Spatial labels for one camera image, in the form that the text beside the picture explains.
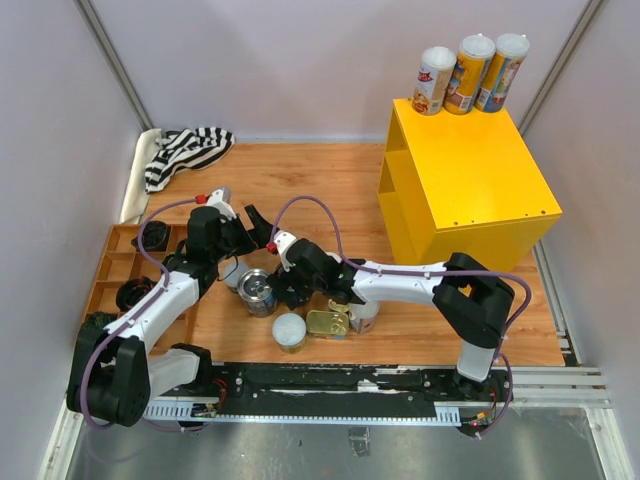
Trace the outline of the yellow wooden shelf cabinet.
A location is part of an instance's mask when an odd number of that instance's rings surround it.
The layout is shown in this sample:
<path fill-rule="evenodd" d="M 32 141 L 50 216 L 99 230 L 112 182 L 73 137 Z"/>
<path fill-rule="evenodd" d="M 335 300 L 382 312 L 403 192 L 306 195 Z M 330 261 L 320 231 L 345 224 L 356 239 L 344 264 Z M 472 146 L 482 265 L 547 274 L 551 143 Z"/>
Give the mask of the yellow wooden shelf cabinet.
<path fill-rule="evenodd" d="M 511 271 L 562 209 L 507 110 L 433 116 L 393 102 L 378 200 L 398 264 L 470 255 Z"/>

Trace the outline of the red label can white lid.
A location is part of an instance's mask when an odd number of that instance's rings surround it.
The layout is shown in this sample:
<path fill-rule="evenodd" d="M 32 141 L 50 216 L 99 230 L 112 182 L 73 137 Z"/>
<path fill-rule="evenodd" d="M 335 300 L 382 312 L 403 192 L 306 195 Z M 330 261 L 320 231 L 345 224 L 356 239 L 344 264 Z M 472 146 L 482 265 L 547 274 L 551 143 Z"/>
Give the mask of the red label can white lid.
<path fill-rule="evenodd" d="M 412 98 L 416 112 L 428 116 L 441 110 L 456 62 L 456 54 L 446 47 L 434 46 L 422 53 Z"/>

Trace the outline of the tall yellow blue can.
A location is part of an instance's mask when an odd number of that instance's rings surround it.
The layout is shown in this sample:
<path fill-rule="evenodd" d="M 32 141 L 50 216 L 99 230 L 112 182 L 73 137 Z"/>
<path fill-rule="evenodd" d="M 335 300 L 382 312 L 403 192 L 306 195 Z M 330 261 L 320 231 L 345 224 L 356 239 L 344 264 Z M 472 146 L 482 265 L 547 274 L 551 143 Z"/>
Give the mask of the tall yellow blue can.
<path fill-rule="evenodd" d="M 485 113 L 496 113 L 503 108 L 514 78 L 530 49 L 528 38 L 516 33 L 500 35 L 495 45 L 496 52 L 474 103 L 478 110 Z"/>

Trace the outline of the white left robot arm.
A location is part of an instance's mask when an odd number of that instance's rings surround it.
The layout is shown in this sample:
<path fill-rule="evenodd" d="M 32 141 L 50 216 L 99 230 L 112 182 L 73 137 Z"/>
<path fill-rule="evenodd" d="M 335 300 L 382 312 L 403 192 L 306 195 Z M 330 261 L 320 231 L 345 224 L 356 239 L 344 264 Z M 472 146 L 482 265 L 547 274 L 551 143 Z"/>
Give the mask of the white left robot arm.
<path fill-rule="evenodd" d="M 222 261 L 263 249 L 273 226 L 257 209 L 245 209 L 252 223 L 227 207 L 192 210 L 185 239 L 160 265 L 158 283 L 123 316 L 101 330 L 82 329 L 76 339 L 67 406 L 97 429 L 130 427 L 156 397 L 183 387 L 200 396 L 214 384 L 209 350 L 177 343 L 150 355 L 174 321 L 196 305 L 219 277 Z"/>

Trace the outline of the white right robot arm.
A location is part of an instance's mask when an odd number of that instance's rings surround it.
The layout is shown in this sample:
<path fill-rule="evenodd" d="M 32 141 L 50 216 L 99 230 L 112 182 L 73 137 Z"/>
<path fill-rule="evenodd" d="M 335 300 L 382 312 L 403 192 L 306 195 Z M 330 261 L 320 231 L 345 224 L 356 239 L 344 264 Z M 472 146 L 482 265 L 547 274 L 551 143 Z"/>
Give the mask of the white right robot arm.
<path fill-rule="evenodd" d="M 487 391 L 515 298 L 499 276 L 464 253 L 430 265 L 385 265 L 338 260 L 306 238 L 280 235 L 267 244 L 280 258 L 268 284 L 289 309 L 306 305 L 315 293 L 350 306 L 401 302 L 433 307 L 462 340 L 452 377 L 455 392 L 474 400 Z"/>

